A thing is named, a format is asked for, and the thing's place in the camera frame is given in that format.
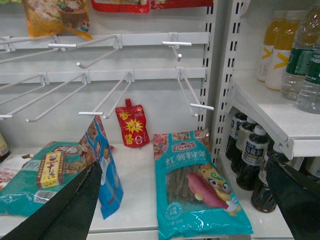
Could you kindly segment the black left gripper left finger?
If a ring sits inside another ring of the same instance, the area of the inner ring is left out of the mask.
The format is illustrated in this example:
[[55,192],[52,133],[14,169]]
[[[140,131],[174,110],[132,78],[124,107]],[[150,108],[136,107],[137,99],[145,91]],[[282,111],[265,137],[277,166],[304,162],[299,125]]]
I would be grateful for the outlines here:
[[95,161],[3,240],[85,240],[94,216],[102,169]]

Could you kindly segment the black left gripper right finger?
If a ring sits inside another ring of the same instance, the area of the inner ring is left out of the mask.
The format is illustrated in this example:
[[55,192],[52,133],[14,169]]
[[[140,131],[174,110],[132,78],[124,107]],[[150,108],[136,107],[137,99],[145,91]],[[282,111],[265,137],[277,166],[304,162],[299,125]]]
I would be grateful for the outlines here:
[[320,238],[320,184],[282,160],[271,157],[266,180],[295,240]]

